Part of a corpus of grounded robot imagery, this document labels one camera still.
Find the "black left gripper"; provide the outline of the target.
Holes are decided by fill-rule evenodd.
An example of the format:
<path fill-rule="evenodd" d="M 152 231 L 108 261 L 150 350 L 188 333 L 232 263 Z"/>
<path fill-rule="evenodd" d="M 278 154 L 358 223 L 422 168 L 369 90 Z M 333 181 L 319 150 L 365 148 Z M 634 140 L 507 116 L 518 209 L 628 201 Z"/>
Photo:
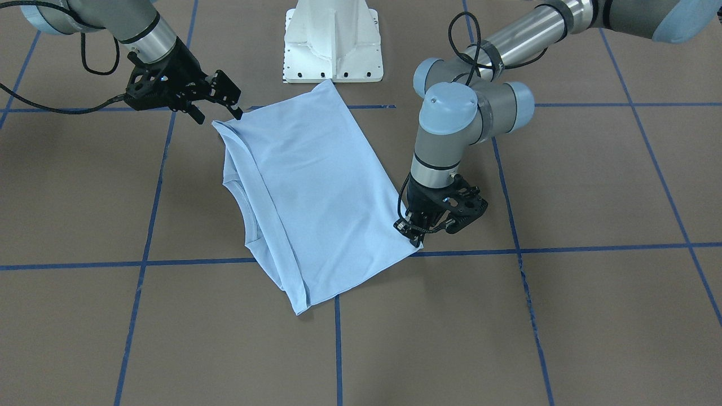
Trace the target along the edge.
<path fill-rule="evenodd" d="M 407 235 L 413 247 L 420 248 L 424 240 L 423 232 L 415 229 L 444 229 L 444 221 L 448 216 L 448 211 L 443 203 L 443 193 L 446 187 L 430 188 L 413 178 L 405 180 L 407 208 L 404 212 L 404 219 L 397 219 L 394 228 L 400 234 Z"/>

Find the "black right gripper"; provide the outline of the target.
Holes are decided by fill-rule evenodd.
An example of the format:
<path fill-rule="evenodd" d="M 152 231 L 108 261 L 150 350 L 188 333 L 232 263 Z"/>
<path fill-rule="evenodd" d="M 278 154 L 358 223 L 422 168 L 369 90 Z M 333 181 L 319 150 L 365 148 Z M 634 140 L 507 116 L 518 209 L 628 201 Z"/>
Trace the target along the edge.
<path fill-rule="evenodd" d="M 202 72 L 197 59 L 180 38 L 170 52 L 155 63 L 146 64 L 136 52 L 129 52 L 128 59 L 134 64 L 129 77 L 124 101 L 136 111 L 168 107 L 183 111 L 202 125 L 205 115 L 193 102 L 206 100 L 223 105 L 235 120 L 240 120 L 243 110 L 237 107 L 241 89 L 222 70 L 209 75 Z"/>

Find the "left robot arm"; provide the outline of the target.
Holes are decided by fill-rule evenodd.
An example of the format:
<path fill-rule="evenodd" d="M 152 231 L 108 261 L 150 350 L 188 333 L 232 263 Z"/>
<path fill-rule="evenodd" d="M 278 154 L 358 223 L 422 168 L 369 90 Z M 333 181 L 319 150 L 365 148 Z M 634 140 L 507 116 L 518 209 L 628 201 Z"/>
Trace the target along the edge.
<path fill-rule="evenodd" d="M 402 185 L 407 208 L 395 229 L 413 247 L 426 235 L 458 233 L 487 210 L 477 187 L 460 174 L 464 150 L 531 121 L 535 100 L 520 82 L 502 82 L 504 72 L 528 66 L 553 44 L 590 28 L 604 28 L 658 43 L 694 38 L 720 11 L 719 1 L 542 1 L 489 38 L 454 59 L 430 58 L 413 75 L 422 98 L 413 159 Z"/>

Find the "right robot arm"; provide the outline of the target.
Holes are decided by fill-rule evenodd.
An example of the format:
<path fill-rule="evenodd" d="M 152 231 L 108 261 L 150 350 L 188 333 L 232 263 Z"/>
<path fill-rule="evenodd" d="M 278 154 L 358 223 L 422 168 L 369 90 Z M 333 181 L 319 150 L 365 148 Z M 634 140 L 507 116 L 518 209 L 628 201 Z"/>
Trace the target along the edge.
<path fill-rule="evenodd" d="M 160 15 L 152 1 L 13 1 L 28 23 L 48 34 L 109 31 L 117 48 L 128 49 L 134 69 L 126 90 L 107 101 L 124 102 L 136 111 L 167 108 L 204 123 L 199 100 L 223 105 L 233 118 L 240 88 L 218 70 L 207 74 L 196 57 Z"/>

